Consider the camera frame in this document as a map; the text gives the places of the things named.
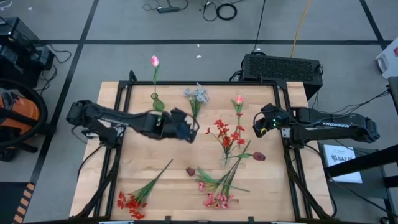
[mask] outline black floor stripe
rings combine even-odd
[[[376,35],[377,40],[380,42],[380,47],[384,50],[387,45],[384,43],[383,36],[380,33],[379,28],[376,25],[376,22],[373,19],[372,13],[368,7],[368,4],[366,4],[365,0],[359,0],[363,10],[365,11],[366,17],[368,18],[369,23],[371,24],[372,30],[374,32],[374,35]]]
[[[90,13],[88,14],[86,25],[85,25],[85,27],[83,29],[83,33],[81,34],[81,37],[80,37],[80,43],[78,44],[78,46],[76,48],[75,55],[73,56],[73,60],[72,60],[72,63],[70,65],[70,68],[68,71],[68,75],[65,79],[65,83],[63,84],[60,98],[58,99],[54,114],[53,114],[51,122],[50,122],[50,124],[52,126],[56,126],[58,123],[58,120],[60,119],[63,104],[67,97],[67,93],[68,93],[70,84],[72,82],[73,75],[75,74],[76,66],[77,66],[77,63],[78,63],[80,55],[81,55],[81,50],[83,49],[83,46],[84,46],[83,42],[87,38],[88,30],[90,29],[91,22],[93,21],[94,14],[95,14],[95,11],[96,11],[96,8],[98,5],[98,1],[99,0],[93,1],[93,5],[91,6]],[[42,171],[44,160],[49,151],[49,147],[50,147],[52,138],[53,138],[53,134],[46,136],[44,139],[42,148],[40,150],[39,158],[37,158],[36,165],[34,167],[32,176],[30,177],[30,182],[32,182],[34,184],[36,184],[39,179],[39,175],[40,175],[40,172]]]
[[[297,45],[386,45],[379,40],[298,40]],[[81,40],[39,40],[40,44],[81,44]],[[83,40],[83,44],[98,45],[167,45],[167,44],[255,44],[256,40]],[[257,44],[292,45],[293,40],[258,40]]]

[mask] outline white cable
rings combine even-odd
[[[4,10],[5,8],[8,8],[8,7],[10,7],[12,5],[12,1],[2,1],[2,2],[0,2],[0,4],[3,4],[5,2],[8,2],[8,6],[0,7],[0,10]]]

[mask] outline wooden table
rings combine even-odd
[[[102,106],[113,108],[117,82],[103,82],[98,97]],[[183,97],[183,91],[195,86],[157,86],[159,98],[165,103],[166,111],[174,107],[188,113],[191,108],[188,100]],[[275,104],[274,93],[270,86],[204,86],[210,96],[210,102],[205,105],[198,116],[201,126],[193,144],[176,139],[155,141],[135,133],[128,128],[124,137],[118,181],[113,203],[112,219],[131,219],[127,210],[116,206],[117,194],[120,190],[135,191],[150,182],[165,167],[169,160],[173,163],[163,173],[156,183],[145,208],[145,220],[164,220],[171,216],[172,220],[236,220],[247,221],[253,216],[256,221],[294,220],[292,199],[288,184],[286,164],[283,157],[280,131],[268,132],[263,138],[257,138],[252,130],[253,117],[260,108],[268,103]],[[139,113],[152,108],[150,94],[153,86],[138,86],[132,88],[130,113]],[[308,106],[302,83],[288,83],[291,106]],[[248,189],[243,192],[231,189],[234,200],[227,210],[205,208],[202,202],[206,194],[198,190],[198,184],[193,177],[185,172],[187,167],[205,169],[214,178],[220,178],[228,171],[220,165],[221,146],[211,135],[206,135],[207,127],[215,131],[213,123],[222,119],[232,126],[236,125],[236,113],[231,103],[237,95],[244,98],[244,115],[241,125],[246,128],[242,138],[250,139],[251,145],[247,152],[260,151],[266,155],[264,162],[254,159],[243,159],[239,166],[233,185]],[[318,149],[316,142],[311,146]],[[98,140],[88,141],[85,157],[98,147]],[[73,199],[70,215],[76,215],[92,197],[98,188],[104,152],[99,151],[87,161],[81,170]],[[309,191],[328,214],[333,213],[326,184],[321,159],[308,149],[302,149],[302,162]],[[297,188],[301,216],[305,216],[302,194]],[[104,214],[108,190],[103,195],[100,215]]]

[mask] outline orange and black tape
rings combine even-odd
[[[19,224],[24,221],[25,214],[27,211],[27,207],[29,206],[30,199],[32,198],[33,191],[35,189],[35,185],[32,183],[28,183],[22,194],[21,201],[19,202],[19,206],[17,208],[16,214],[14,216],[14,221],[12,223]]]

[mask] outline yellow cable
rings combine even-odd
[[[296,40],[297,40],[297,37],[299,36],[300,28],[303,25],[303,21],[304,21],[305,15],[307,14],[307,11],[308,11],[308,8],[310,7],[310,4],[311,4],[311,0],[308,0],[307,5],[305,6],[304,14],[301,17],[300,24],[298,25],[298,29],[296,31],[296,36],[294,37],[293,49],[292,49],[292,53],[290,54],[290,58],[292,58],[294,56],[294,48],[296,48]]]

